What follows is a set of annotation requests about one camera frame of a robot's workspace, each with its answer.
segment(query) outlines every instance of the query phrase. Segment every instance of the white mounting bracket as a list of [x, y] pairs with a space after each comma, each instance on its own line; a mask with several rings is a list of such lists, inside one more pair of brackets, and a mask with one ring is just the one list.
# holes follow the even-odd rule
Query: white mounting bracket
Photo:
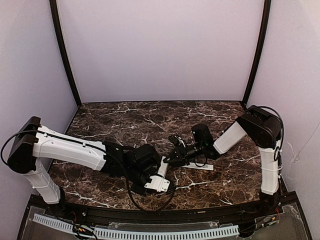
[[162, 157], [161, 165], [158, 169], [158, 175], [150, 176], [151, 182], [147, 182], [144, 187], [146, 189], [153, 189], [157, 192], [166, 192], [168, 191], [170, 181], [165, 179], [167, 169], [168, 169], [168, 163], [164, 163], [165, 157]]

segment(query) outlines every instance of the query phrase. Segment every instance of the black motor housing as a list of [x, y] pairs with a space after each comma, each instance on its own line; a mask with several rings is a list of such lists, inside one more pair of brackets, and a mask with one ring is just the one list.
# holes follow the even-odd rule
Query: black motor housing
[[[128, 179], [135, 185], [143, 187], [150, 177], [155, 174], [161, 164], [161, 158], [156, 149], [150, 144], [144, 144], [138, 148], [121, 146], [113, 142], [104, 142], [105, 150], [115, 157], [124, 167]], [[110, 177], [124, 176], [124, 169], [108, 154], [100, 170]]]

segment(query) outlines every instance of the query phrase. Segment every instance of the white cable tray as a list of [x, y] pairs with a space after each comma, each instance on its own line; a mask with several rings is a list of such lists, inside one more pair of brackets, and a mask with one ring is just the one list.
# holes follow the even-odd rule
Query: white cable tray
[[[33, 221], [68, 234], [72, 232], [72, 224], [46, 215], [34, 214]], [[94, 234], [100, 240], [211, 240], [239, 235], [239, 227], [228, 226], [195, 231], [178, 232], [141, 232], [113, 230], [101, 227], [94, 228]]]

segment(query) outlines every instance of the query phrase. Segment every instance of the red wire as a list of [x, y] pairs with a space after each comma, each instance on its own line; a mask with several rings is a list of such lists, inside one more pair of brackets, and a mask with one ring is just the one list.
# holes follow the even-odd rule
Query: red wire
[[276, 210], [276, 212], [278, 213], [278, 216], [277, 216], [277, 217], [279, 218], [279, 217], [280, 217], [280, 212], [279, 212], [278, 208], [276, 208], [275, 210]]
[[72, 213], [73, 213], [73, 215], [74, 215], [74, 223], [76, 223], [76, 221], [77, 221], [77, 215], [76, 215], [76, 213], [75, 213], [74, 211], [72, 211]]

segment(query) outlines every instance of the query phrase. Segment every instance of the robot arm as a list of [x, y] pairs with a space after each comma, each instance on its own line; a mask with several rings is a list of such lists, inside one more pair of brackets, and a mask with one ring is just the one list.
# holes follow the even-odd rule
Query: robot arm
[[23, 174], [47, 204], [63, 202], [64, 193], [38, 158], [79, 164], [109, 174], [110, 177], [124, 175], [119, 165], [121, 163], [132, 182], [133, 192], [143, 195], [148, 189], [167, 193], [172, 191], [170, 181], [165, 179], [168, 164], [161, 161], [155, 148], [149, 144], [133, 148], [108, 141], [82, 140], [40, 125], [40, 118], [35, 116], [19, 132], [22, 133], [15, 137], [7, 165]]
[[204, 124], [192, 127], [195, 141], [193, 145], [187, 146], [179, 136], [170, 136], [169, 140], [175, 148], [164, 162], [173, 166], [184, 166], [199, 155], [216, 160], [248, 135], [260, 151], [262, 169], [260, 202], [263, 208], [261, 212], [267, 212], [280, 197], [282, 129], [282, 123], [277, 116], [253, 105], [223, 131], [216, 141]]

